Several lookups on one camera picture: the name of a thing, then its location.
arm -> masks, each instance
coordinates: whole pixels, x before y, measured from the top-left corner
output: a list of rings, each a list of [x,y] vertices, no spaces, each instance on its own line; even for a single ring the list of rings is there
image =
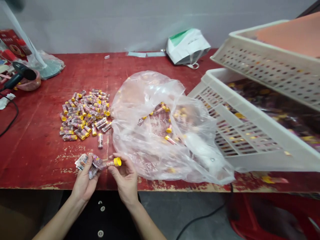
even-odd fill
[[[141,238],[143,240],[166,240],[138,200],[138,174],[133,163],[128,157],[119,153],[110,156],[111,159],[114,157],[121,158],[122,166],[119,167],[119,170],[114,166],[109,166],[108,170],[117,182],[120,198],[129,210]]]
[[[88,155],[86,166],[78,172],[72,194],[57,214],[48,224],[38,232],[33,240],[62,240],[67,235],[74,221],[87,205],[90,197],[96,189],[100,173],[89,180],[89,169],[92,164],[92,156]]]

hand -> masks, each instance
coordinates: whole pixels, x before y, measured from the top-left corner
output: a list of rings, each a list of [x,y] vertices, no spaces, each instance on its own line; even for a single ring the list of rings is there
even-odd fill
[[[118,185],[120,198],[127,208],[135,207],[139,203],[138,200],[138,174],[131,160],[120,153],[113,153],[109,159],[115,157],[121,158],[121,166],[116,168],[109,166],[108,171],[112,174]]]
[[[78,172],[77,180],[73,186],[71,196],[76,201],[88,202],[96,189],[100,172],[89,180],[89,170],[92,164],[92,155],[88,154],[87,163],[82,171]]]

white pole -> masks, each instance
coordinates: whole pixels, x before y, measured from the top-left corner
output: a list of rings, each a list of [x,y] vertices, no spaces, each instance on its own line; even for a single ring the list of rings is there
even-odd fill
[[[31,40],[28,38],[26,33],[22,30],[17,18],[15,17],[13,12],[11,11],[7,2],[1,1],[1,3],[2,3],[2,9],[4,10],[5,14],[8,16],[8,18],[10,19],[10,21],[12,22],[12,24],[14,25],[14,27],[16,28],[16,30],[18,31],[18,33],[20,34],[22,39],[25,41],[28,48],[31,50],[32,54],[34,54],[35,58],[42,65],[42,67],[44,67],[44,68],[47,67],[47,65],[44,63],[43,59],[41,58],[40,54],[38,53],[38,51],[36,50],[36,48],[32,44]]]

person's left hand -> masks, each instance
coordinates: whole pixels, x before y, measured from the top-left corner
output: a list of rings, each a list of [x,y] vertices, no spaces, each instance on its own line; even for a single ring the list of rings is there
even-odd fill
[[[89,169],[92,164],[92,155],[88,154],[88,160],[84,169],[78,172],[77,180],[73,186],[73,190],[71,196],[76,200],[84,200],[88,202],[91,198],[94,190],[96,189],[98,178],[100,176],[100,172],[97,173],[93,177],[93,179],[89,180]]]

person's right hand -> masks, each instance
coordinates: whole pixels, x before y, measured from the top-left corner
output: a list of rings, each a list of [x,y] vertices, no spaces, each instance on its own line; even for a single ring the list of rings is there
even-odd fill
[[[126,205],[127,208],[134,207],[139,203],[137,171],[127,156],[120,153],[113,153],[109,159],[111,160],[115,157],[119,157],[122,164],[119,168],[109,166],[108,171],[117,182],[119,195],[124,205]]]

